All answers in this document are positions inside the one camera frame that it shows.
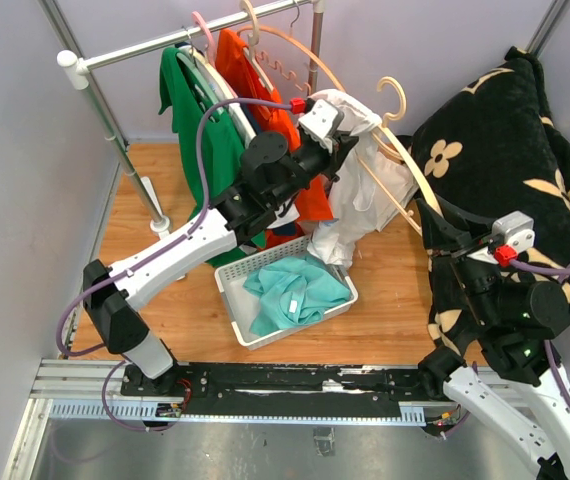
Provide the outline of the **cream hanger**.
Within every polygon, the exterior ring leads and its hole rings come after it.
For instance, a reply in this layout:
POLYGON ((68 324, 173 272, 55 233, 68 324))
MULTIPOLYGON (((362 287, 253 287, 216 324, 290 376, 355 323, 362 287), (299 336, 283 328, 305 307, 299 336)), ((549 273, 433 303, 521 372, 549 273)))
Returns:
MULTIPOLYGON (((411 157, 408 150, 403 146, 396 135, 388 128, 390 122, 401 120, 406 114, 407 99, 401 84, 391 76, 381 77, 376 85, 376 90, 380 93, 385 86, 392 87, 398 95, 399 109, 396 113, 386 112, 382 116, 382 120, 374 127, 371 136, 379 147, 379 150, 388 159, 397 164, 404 165, 411 173, 426 204, 438 215, 443 216, 439 201, 434 191, 425 178, 422 170, 418 167, 415 160, 411 157)), ((414 211, 406 210, 394 195, 384 186, 383 182, 378 178, 374 171, 360 157, 357 157, 360 166, 370 176, 370 178, 380 187, 391 203, 396 207, 401 217, 410 225, 410 227, 419 235, 422 235, 421 226, 414 220, 414 211)))

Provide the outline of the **white and pink shirt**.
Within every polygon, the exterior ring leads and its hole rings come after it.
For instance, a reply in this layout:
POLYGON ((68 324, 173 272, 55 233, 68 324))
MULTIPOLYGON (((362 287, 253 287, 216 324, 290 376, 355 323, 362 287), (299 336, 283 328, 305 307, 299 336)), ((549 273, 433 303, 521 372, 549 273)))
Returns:
POLYGON ((356 136, 358 143, 338 170, 339 181, 329 192, 334 219, 317 224, 308 251, 328 265, 350 268, 357 241, 375 229, 373 200, 377 184, 360 162, 373 164, 377 146, 372 133, 381 124, 381 117, 337 89, 321 90, 312 98, 325 100, 341 111, 344 118, 339 129, 356 136))

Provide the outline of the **orange t shirt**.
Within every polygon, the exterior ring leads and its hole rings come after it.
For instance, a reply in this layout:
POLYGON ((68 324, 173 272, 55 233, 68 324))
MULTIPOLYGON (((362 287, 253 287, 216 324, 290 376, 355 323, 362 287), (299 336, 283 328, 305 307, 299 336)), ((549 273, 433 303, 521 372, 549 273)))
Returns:
MULTIPOLYGON (((282 99, 278 90, 264 87, 255 68, 246 58, 249 47, 235 32, 223 29, 219 32, 215 56, 215 68, 239 97, 256 98, 275 103, 282 99)), ((249 105, 248 109, 263 131, 276 131, 288 141, 289 150, 294 152, 301 146, 297 129, 284 111, 259 105, 249 105)), ((332 220, 333 213, 325 195, 321 178, 314 178, 310 187, 302 190, 295 201, 304 221, 332 220)))

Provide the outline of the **beige hanger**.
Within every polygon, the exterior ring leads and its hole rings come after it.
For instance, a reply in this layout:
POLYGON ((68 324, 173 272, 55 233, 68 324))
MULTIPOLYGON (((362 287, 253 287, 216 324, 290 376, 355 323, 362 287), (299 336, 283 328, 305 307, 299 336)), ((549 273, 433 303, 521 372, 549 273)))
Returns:
POLYGON ((271 83, 269 76, 261 67, 258 58, 257 58, 257 50, 256 47, 260 41, 260 34, 259 34, 259 23, 257 16, 254 12, 253 5, 249 0, 240 0, 239 1, 239 8, 246 13, 249 22, 251 24, 250 31, 251 33, 247 39, 247 47, 244 50, 244 54, 246 59, 248 60, 251 68, 257 74, 258 79, 262 87, 267 90, 269 93, 274 91, 274 85, 271 83))

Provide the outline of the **teal t shirt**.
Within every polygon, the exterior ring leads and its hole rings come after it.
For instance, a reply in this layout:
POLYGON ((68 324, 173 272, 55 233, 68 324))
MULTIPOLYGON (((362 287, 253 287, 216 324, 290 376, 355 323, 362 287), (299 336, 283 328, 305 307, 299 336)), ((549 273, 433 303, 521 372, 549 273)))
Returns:
POLYGON ((351 297, 350 289, 310 254, 284 257, 252 272, 243 288, 258 298, 250 331, 259 336, 316 324, 351 297))

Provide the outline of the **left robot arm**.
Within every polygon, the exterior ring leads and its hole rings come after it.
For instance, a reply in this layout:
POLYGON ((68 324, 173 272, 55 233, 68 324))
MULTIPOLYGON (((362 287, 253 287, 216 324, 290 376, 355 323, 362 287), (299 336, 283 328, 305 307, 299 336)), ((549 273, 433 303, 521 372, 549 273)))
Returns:
POLYGON ((172 393, 179 383, 176 360, 140 310, 179 277, 266 230, 277 210, 314 178, 336 179, 357 142, 343 131, 323 141, 303 134, 300 147, 291 151, 282 134, 263 132, 242 153, 233 183, 194 219, 120 263, 89 263, 83 307, 106 349, 133 363, 155 394, 172 393))

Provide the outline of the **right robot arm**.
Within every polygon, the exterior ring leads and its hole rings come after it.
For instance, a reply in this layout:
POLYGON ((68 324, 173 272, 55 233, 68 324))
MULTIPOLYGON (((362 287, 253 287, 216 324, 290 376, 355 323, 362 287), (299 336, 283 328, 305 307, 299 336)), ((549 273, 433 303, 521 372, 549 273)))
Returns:
POLYGON ((570 382, 551 342, 570 326, 554 276, 570 268, 519 261, 534 221, 473 215, 438 198, 417 202, 423 245, 453 272, 472 315, 455 340, 418 365, 431 400, 463 407, 509 444, 538 479, 570 479, 570 382))

